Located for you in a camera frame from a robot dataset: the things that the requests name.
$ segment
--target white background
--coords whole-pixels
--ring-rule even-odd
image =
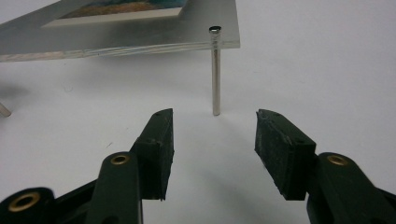
[[[0,0],[0,23],[54,0]],[[151,114],[174,108],[167,200],[145,223],[309,223],[254,152],[255,112],[283,114],[317,153],[352,158],[396,193],[396,2],[237,0],[241,49],[222,52],[222,114],[211,115],[210,51],[0,63],[0,200],[56,197],[129,150]]]

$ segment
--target metal standoff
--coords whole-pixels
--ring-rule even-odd
[[[212,26],[209,28],[212,41],[212,96],[213,115],[220,114],[220,48],[221,27]]]

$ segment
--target screw hole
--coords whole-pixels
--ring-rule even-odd
[[[129,160],[129,156],[126,155],[119,155],[111,159],[111,163],[114,165],[121,165],[126,163]]]
[[[221,26],[212,26],[209,28],[210,33],[217,34],[221,31]]]
[[[341,166],[347,165],[347,160],[340,156],[331,155],[327,157],[327,160],[329,160],[331,163],[336,165],[341,165]]]
[[[8,207],[10,212],[20,212],[35,205],[40,200],[38,192],[25,193],[11,202]]]

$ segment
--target picture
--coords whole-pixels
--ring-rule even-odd
[[[177,16],[187,0],[95,0],[44,27]]]

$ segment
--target metal rod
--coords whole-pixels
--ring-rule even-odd
[[[209,28],[209,33],[212,40],[212,102],[213,115],[220,114],[220,41],[221,41],[221,27],[212,26]]]
[[[4,117],[9,117],[11,115],[11,111],[9,111],[5,106],[0,103],[0,114]]]

